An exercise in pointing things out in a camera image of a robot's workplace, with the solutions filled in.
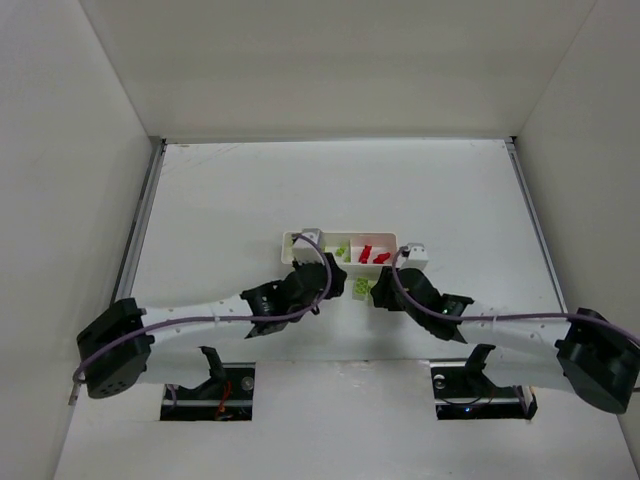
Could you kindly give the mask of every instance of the red object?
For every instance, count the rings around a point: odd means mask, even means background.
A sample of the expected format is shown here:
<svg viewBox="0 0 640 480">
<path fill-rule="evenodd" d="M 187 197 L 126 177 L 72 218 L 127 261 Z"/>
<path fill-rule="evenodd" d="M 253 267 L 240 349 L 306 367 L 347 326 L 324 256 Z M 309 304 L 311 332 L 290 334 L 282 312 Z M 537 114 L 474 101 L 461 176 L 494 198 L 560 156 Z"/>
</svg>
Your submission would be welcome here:
<svg viewBox="0 0 640 480">
<path fill-rule="evenodd" d="M 369 260 L 369 256 L 371 255 L 371 248 L 371 245 L 364 246 L 364 250 L 362 250 L 360 258 L 358 259 L 360 263 L 367 263 L 367 261 Z"/>
<path fill-rule="evenodd" d="M 222 387 L 222 398 L 220 399 L 220 403 L 218 404 L 218 409 L 216 410 L 216 413 L 213 416 L 215 420 L 217 420 L 220 414 L 224 412 L 224 402 L 227 401 L 230 395 L 231 395 L 231 381 L 227 381 L 227 384 Z"/>
<path fill-rule="evenodd" d="M 376 258 L 373 259 L 373 263 L 384 263 L 390 258 L 391 258 L 391 254 L 389 252 L 381 253 L 380 255 L 378 255 Z"/>
</svg>

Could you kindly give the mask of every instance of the cable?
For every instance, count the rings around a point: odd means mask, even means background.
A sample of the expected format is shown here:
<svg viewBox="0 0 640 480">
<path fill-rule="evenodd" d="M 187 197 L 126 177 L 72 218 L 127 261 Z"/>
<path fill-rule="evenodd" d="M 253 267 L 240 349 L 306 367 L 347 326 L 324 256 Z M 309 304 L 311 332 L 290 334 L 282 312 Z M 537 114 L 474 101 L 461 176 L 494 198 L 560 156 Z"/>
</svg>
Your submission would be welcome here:
<svg viewBox="0 0 640 480">
<path fill-rule="evenodd" d="M 482 397 L 474 398 L 470 402 L 451 402 L 451 401 L 446 400 L 444 398 L 438 398 L 437 400 L 440 400 L 441 402 L 444 402 L 447 405 L 452 405 L 452 406 L 455 406 L 455 407 L 471 407 L 473 405 L 476 405 L 480 400 L 482 400 Z M 491 402 L 491 400 L 493 400 L 493 397 L 491 397 L 489 399 L 489 401 L 487 401 L 486 403 L 488 404 L 489 402 Z"/>
<path fill-rule="evenodd" d="M 524 395 L 520 394 L 520 387 L 514 385 L 513 392 L 516 394 L 516 397 L 518 397 L 518 401 L 520 402 L 520 407 L 522 408 L 522 411 L 524 413 L 527 413 L 527 402 L 524 399 Z"/>
<path fill-rule="evenodd" d="M 313 247 L 313 249 L 318 252 L 322 262 L 324 264 L 324 268 L 327 272 L 327 284 L 324 287 L 322 293 L 309 305 L 308 307 L 303 308 L 302 310 L 298 310 L 296 312 L 287 313 L 285 315 L 274 315 L 272 317 L 269 316 L 222 316 L 222 317 L 186 317 L 186 318 L 177 318 L 173 320 L 166 320 L 164 322 L 155 323 L 153 325 L 149 325 L 138 330 L 134 330 L 133 332 L 126 333 L 121 337 L 116 338 L 112 342 L 107 343 L 103 347 L 100 347 L 93 354 L 89 355 L 86 359 L 80 362 L 78 368 L 76 368 L 75 372 L 73 372 L 73 383 L 74 384 L 83 384 L 86 383 L 85 379 L 81 379 L 80 375 L 82 375 L 87 367 L 95 362 L 98 358 L 104 355 L 107 352 L 110 352 L 114 348 L 122 345 L 124 342 L 129 341 L 133 338 L 139 337 L 140 335 L 144 335 L 149 332 L 153 332 L 155 330 L 160 330 L 163 328 L 170 328 L 176 325 L 184 325 L 186 323 L 202 323 L 202 322 L 215 322 L 215 321 L 241 321 L 241 322 L 286 322 L 290 320 L 294 320 L 296 318 L 301 317 L 302 315 L 310 312 L 311 310 L 315 310 L 316 307 L 322 302 L 326 296 L 329 294 L 329 290 L 331 289 L 331 283 L 333 282 L 333 275 L 331 274 L 331 266 L 329 265 L 329 260 L 327 256 L 324 254 L 322 249 L 312 240 L 308 239 L 303 235 L 299 235 L 297 238 L 300 240 L 304 240 L 309 245 Z"/>
<path fill-rule="evenodd" d="M 400 281 L 400 277 L 398 276 L 398 259 L 402 255 L 402 253 L 408 250 L 409 247 L 404 246 L 400 247 L 400 249 L 393 256 L 393 261 L 391 262 L 391 274 L 393 276 L 393 281 L 398 287 L 398 291 L 400 294 L 415 308 L 419 311 L 426 313 L 432 317 L 438 318 L 440 320 L 449 320 L 449 321 L 463 321 L 463 322 L 477 322 L 477 321 L 487 321 L 490 318 L 493 318 L 494 321 L 508 321 L 508 320 L 532 320 L 532 319 L 540 319 L 540 318 L 549 318 L 549 319 L 563 319 L 569 321 L 578 321 L 583 323 L 591 323 L 594 325 L 599 325 L 601 327 L 608 328 L 620 335 L 623 335 L 625 338 L 633 342 L 636 347 L 640 348 L 640 338 L 636 337 L 632 333 L 626 331 L 624 328 L 618 327 L 617 325 L 613 325 L 604 320 L 600 320 L 599 318 L 589 317 L 587 315 L 581 315 L 579 313 L 561 313 L 561 312 L 551 312 L 551 313 L 516 313 L 510 315 L 496 315 L 495 317 L 485 317 L 482 315 L 471 316 L 471 317 L 460 317 L 456 315 L 444 315 L 442 313 L 429 310 L 427 307 L 421 305 L 416 300 L 413 299 L 411 295 L 407 293 L 402 282 Z"/>
<path fill-rule="evenodd" d="M 172 404 L 169 407 L 169 410 L 167 410 L 167 413 L 168 413 L 178 406 L 178 392 L 176 392 L 176 386 L 170 383 L 166 384 L 165 387 L 167 387 L 167 390 L 169 390 L 169 392 L 171 393 L 171 401 L 172 401 Z"/>
<path fill-rule="evenodd" d="M 222 398 L 220 399 L 220 403 L 218 404 L 218 409 L 216 413 L 213 415 L 214 420 L 218 420 L 220 418 L 220 413 L 224 412 L 224 402 L 231 396 L 231 380 L 227 381 L 227 384 L 222 388 Z"/>
</svg>

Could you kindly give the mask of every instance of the white tray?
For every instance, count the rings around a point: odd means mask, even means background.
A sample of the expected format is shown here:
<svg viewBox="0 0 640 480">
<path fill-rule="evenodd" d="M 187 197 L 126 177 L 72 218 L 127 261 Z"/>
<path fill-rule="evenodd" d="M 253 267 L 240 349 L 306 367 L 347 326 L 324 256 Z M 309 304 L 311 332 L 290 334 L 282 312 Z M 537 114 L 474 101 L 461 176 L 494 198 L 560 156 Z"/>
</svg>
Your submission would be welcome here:
<svg viewBox="0 0 640 480">
<path fill-rule="evenodd" d="M 293 262 L 292 235 L 300 233 L 285 232 L 282 238 L 282 263 L 291 265 Z M 373 260 L 382 253 L 391 253 L 391 257 L 398 250 L 398 242 L 395 233 L 383 232 L 325 232 L 323 230 L 324 251 L 333 253 L 336 263 L 350 276 L 378 277 L 383 266 L 391 265 L 391 258 L 382 264 L 373 263 Z M 336 255 L 336 251 L 348 245 L 341 256 Z M 358 259 L 364 250 L 365 245 L 371 245 L 371 255 L 367 263 L 359 263 Z"/>
</svg>

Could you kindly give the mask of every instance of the rectangular opening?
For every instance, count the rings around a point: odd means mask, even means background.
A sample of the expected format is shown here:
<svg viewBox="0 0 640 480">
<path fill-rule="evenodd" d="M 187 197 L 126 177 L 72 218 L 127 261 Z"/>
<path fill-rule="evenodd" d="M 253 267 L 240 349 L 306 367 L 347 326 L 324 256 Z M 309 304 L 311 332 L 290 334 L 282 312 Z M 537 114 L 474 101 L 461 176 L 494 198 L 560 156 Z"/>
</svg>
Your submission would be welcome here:
<svg viewBox="0 0 640 480">
<path fill-rule="evenodd" d="M 432 364 L 431 379 L 438 420 L 525 419 L 538 410 L 531 387 L 496 387 L 465 361 Z"/>
<path fill-rule="evenodd" d="M 224 364 L 226 379 L 195 389 L 177 387 L 174 402 L 166 387 L 161 421 L 249 421 L 253 417 L 255 364 Z"/>
</svg>

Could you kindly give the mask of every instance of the orange wire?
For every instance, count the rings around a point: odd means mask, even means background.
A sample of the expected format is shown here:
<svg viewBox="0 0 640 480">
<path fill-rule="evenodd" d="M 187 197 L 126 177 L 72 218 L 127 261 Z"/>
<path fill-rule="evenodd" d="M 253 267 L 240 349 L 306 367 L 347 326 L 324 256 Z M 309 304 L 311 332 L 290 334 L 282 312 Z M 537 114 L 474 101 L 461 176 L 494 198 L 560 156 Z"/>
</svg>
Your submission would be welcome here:
<svg viewBox="0 0 640 480">
<path fill-rule="evenodd" d="M 216 413 L 213 416 L 215 420 L 217 420 L 220 413 L 224 411 L 224 402 L 227 401 L 230 395 L 231 395 L 231 380 L 228 380 L 227 384 L 222 388 L 222 398 L 220 399 L 220 403 L 218 404 L 218 409 L 216 410 Z"/>
</svg>

